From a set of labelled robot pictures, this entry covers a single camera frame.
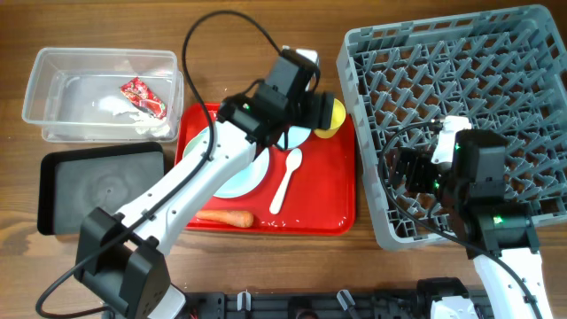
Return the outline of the yellow plastic cup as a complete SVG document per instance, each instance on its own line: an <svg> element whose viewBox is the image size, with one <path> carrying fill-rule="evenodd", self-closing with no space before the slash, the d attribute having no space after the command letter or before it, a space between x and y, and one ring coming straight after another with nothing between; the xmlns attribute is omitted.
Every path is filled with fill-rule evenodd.
<svg viewBox="0 0 567 319"><path fill-rule="evenodd" d="M316 129L315 135L322 139L329 139L335 136L339 128L344 123L345 119L346 119L346 108L338 99L335 98L333 103L330 128Z"/></svg>

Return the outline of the white napkin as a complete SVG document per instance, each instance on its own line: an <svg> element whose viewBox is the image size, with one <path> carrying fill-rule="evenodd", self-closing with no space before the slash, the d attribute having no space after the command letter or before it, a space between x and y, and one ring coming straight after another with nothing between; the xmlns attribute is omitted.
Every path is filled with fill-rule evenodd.
<svg viewBox="0 0 567 319"><path fill-rule="evenodd" d="M171 132L166 120L158 120L148 111L142 111L124 97L103 97L98 107L102 113L110 116L107 122L131 126L138 134L166 136Z"/></svg>

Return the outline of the red snack wrapper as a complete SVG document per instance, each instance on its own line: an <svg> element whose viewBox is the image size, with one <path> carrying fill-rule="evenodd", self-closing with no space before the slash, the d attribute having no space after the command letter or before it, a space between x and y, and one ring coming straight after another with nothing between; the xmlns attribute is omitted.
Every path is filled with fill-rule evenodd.
<svg viewBox="0 0 567 319"><path fill-rule="evenodd" d="M167 105L139 77L132 79L120 87L124 97L139 110L156 119L167 115Z"/></svg>

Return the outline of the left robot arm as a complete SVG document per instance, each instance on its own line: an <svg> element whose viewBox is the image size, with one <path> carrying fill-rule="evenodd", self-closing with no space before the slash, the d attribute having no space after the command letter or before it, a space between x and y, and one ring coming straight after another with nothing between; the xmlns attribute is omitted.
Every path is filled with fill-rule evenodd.
<svg viewBox="0 0 567 319"><path fill-rule="evenodd" d="M75 279L124 318L174 318L185 304L166 256L206 202L291 127L328 128L333 96L315 92L315 52L285 48L251 96L225 98L207 136L116 214L83 220Z"/></svg>

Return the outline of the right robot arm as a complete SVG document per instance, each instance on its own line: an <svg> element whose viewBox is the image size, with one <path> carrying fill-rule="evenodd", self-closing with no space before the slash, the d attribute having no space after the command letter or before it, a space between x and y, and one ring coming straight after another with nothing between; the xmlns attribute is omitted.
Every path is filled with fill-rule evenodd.
<svg viewBox="0 0 567 319"><path fill-rule="evenodd" d="M504 196L506 140L492 131L465 129L442 145L450 167L428 152L400 147L382 185L403 184L452 208L451 233L429 230L465 247L495 317L551 317L532 207Z"/></svg>

